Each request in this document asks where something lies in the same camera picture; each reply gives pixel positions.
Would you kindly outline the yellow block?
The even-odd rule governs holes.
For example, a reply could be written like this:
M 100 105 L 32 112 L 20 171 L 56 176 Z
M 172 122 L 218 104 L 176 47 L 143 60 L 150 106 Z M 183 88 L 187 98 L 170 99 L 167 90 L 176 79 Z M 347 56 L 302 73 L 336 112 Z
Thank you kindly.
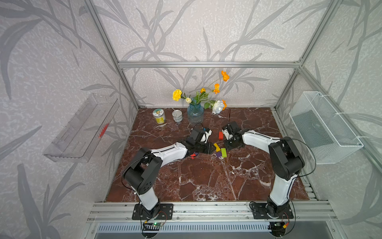
M 218 146 L 217 143 L 214 143 L 213 145 L 214 145 L 214 147 L 215 147 L 216 152 L 221 151 L 221 149 L 220 149 L 220 147 Z

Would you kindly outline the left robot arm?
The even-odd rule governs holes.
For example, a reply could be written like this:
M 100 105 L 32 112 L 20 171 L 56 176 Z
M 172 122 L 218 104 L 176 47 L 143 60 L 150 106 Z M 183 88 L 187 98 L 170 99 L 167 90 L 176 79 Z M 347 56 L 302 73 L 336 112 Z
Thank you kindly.
M 153 189 L 160 169 L 194 153 L 212 154 L 215 146 L 209 142 L 211 135 L 212 130 L 207 127 L 194 128 L 186 139 L 170 146 L 159 149 L 142 147 L 138 150 L 124 170 L 122 180 L 127 181 L 146 212 L 156 214 L 160 207 L 159 199 Z

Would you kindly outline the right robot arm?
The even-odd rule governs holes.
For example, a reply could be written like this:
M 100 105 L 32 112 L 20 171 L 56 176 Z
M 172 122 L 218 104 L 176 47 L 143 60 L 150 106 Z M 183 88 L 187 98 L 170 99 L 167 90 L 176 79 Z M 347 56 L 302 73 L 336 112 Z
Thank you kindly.
M 279 138 L 267 136 L 253 130 L 241 129 L 236 122 L 231 122 L 222 128 L 226 149 L 250 145 L 265 151 L 270 155 L 275 181 L 266 206 L 260 209 L 268 217 L 277 219 L 289 207 L 289 196 L 298 174 L 305 162 L 290 137 Z

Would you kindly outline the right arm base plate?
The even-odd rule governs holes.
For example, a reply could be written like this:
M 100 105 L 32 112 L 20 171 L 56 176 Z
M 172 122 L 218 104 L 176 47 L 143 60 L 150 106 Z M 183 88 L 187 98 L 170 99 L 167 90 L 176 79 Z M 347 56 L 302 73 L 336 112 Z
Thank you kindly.
M 254 219 L 293 219 L 293 211 L 286 202 L 284 205 L 277 206 L 274 203 L 249 203 Z

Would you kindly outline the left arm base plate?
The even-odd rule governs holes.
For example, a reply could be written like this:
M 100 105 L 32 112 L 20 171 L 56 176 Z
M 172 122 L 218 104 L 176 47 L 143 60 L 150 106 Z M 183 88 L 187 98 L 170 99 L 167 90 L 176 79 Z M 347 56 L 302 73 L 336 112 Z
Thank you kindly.
M 158 203 L 153 209 L 148 210 L 142 204 L 134 206 L 132 220 L 171 220 L 174 212 L 174 204 Z

